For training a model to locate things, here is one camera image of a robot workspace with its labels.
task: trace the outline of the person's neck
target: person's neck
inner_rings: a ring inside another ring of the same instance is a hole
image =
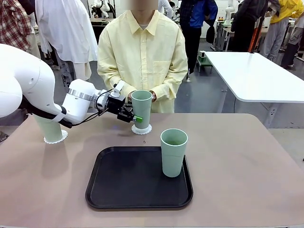
[[[148,25],[154,14],[154,10],[132,10],[131,12],[140,25]]]

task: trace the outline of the cup rim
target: cup rim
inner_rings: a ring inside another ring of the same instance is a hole
[[[133,97],[133,93],[138,92],[138,91],[149,92],[149,93],[151,94],[151,96],[150,96],[148,99],[137,99],[137,98]],[[150,100],[152,97],[153,97],[153,94],[152,94],[150,91],[148,91],[148,90],[143,90],[143,89],[135,90],[135,91],[133,91],[133,92],[131,93],[131,98],[132,98],[132,99],[135,99],[135,100],[138,100],[138,101],[148,101],[148,100]]]
[[[164,132],[166,132],[166,131],[169,131],[169,130],[178,130],[178,131],[180,131],[180,132],[183,132],[183,133],[186,135],[187,140],[186,140],[183,144],[180,144],[180,145],[171,145],[171,144],[166,143],[166,142],[162,139],[162,134],[163,134]],[[164,144],[168,145],[168,146],[174,146],[174,147],[176,147],[176,146],[183,146],[183,145],[185,145],[185,144],[188,142],[188,135],[187,135],[187,133],[185,133],[185,132],[184,132],[183,130],[181,130],[181,129],[169,128],[169,129],[167,129],[167,130],[164,130],[164,131],[161,133],[161,141],[162,141]]]

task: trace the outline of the black tray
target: black tray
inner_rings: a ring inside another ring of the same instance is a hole
[[[85,198],[98,209],[181,208],[193,189],[186,157],[180,175],[162,173],[160,147],[109,147],[97,156]]]

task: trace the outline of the shirt placket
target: shirt placket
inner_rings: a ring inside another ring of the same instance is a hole
[[[148,90],[147,33],[141,32],[142,89]]]

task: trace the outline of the man in yellow shirt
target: man in yellow shirt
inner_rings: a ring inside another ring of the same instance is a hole
[[[97,72],[107,88],[123,80],[124,96],[130,98],[140,89],[151,91],[151,111],[173,113],[188,70],[184,36],[158,12],[157,0],[132,1],[133,10],[109,23],[100,35]]]
[[[289,17],[297,18],[303,12],[302,0],[279,0],[281,9],[279,16],[273,15],[265,37],[261,55],[274,61],[279,53]]]

